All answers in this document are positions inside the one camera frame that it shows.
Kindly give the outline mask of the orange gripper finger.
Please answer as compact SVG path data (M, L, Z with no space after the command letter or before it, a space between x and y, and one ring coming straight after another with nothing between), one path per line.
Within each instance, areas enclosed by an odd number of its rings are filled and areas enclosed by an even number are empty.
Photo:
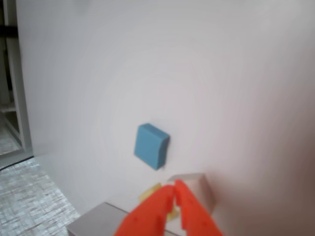
M140 204L122 221L116 236L162 236L175 217L175 187L156 184L140 195Z
M176 205L181 211L182 229L188 236L221 236L210 214L182 180L175 181Z

